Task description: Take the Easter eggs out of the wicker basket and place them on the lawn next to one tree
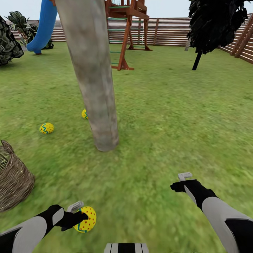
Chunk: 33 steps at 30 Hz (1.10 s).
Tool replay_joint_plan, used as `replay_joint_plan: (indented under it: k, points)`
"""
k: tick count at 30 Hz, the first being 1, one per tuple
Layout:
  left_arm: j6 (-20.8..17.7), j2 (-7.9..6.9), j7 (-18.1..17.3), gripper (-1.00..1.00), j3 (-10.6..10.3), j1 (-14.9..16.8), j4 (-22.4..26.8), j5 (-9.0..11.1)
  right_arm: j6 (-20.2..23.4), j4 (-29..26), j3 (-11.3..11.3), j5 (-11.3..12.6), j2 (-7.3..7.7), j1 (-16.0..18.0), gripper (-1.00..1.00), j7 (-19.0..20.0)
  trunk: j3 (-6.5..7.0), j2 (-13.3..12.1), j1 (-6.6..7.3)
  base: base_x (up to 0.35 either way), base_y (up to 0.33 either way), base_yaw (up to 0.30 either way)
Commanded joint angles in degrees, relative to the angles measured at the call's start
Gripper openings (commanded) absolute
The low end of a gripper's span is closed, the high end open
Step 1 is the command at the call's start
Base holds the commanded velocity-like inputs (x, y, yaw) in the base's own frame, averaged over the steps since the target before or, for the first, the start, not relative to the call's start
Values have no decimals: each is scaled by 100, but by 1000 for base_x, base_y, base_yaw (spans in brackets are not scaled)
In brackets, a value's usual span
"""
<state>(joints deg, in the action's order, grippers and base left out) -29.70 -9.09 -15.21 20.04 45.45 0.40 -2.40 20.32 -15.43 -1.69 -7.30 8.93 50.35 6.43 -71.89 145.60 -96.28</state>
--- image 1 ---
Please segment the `wicker basket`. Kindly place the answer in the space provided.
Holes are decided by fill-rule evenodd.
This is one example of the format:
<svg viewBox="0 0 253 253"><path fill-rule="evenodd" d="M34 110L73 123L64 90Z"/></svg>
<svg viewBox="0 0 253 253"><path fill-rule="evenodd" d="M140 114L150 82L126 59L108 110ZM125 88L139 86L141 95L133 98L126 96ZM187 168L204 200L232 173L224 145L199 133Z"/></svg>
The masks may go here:
<svg viewBox="0 0 253 253"><path fill-rule="evenodd" d="M35 182L35 176L16 155L12 146L5 140L1 140L1 143L0 213L9 211L25 200Z"/></svg>

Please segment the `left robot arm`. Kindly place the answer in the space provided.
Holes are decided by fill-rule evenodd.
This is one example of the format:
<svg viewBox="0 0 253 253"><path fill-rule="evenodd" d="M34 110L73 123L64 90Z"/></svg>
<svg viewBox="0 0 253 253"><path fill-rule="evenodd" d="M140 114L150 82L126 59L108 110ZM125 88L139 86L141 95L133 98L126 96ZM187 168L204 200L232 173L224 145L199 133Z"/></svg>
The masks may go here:
<svg viewBox="0 0 253 253"><path fill-rule="evenodd" d="M54 226L60 226L64 232L82 220L88 220L86 213L78 211L84 206L83 201L70 205L67 212L59 205L12 227L0 234L0 253L32 253L38 243Z"/></svg>

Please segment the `easter egg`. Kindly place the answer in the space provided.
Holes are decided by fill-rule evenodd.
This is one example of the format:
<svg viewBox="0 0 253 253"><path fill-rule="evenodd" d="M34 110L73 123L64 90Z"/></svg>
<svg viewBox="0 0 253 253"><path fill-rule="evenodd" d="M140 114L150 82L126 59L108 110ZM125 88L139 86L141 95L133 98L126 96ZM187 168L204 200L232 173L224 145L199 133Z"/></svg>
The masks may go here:
<svg viewBox="0 0 253 253"><path fill-rule="evenodd" d="M88 220L82 220L82 222L78 223L74 226L75 230L81 233L89 232L97 221L97 215L93 208L89 206L85 206L79 209L82 213L86 213L89 217Z"/></svg>
<svg viewBox="0 0 253 253"><path fill-rule="evenodd" d="M82 116L83 116L83 118L88 119L86 110L83 110L83 111L82 111Z"/></svg>
<svg viewBox="0 0 253 253"><path fill-rule="evenodd" d="M39 130L43 134L49 134L53 132L54 126L51 123L45 123L40 127Z"/></svg>

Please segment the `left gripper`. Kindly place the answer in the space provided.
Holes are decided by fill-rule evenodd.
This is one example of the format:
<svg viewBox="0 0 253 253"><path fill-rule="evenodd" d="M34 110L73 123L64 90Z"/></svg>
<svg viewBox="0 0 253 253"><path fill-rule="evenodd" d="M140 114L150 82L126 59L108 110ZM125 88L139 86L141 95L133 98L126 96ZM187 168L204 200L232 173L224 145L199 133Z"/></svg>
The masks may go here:
<svg viewBox="0 0 253 253"><path fill-rule="evenodd" d="M70 217L68 222L66 223L65 226L61 227L61 230L64 232L72 227L74 227L75 225L77 225L78 223L82 222L82 220L88 220L88 216L86 215L86 213L82 213L81 211L78 211L77 213L70 213L68 212Z"/></svg>

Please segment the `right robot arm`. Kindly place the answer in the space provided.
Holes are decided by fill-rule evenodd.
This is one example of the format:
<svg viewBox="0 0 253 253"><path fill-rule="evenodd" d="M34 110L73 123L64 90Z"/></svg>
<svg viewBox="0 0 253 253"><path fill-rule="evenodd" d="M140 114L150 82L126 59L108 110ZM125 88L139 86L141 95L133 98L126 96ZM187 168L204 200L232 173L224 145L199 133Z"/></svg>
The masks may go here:
<svg viewBox="0 0 253 253"><path fill-rule="evenodd" d="M253 219L222 201L197 179L185 180L192 173L179 173L180 182L170 187L186 192L203 211L228 253L253 253Z"/></svg>

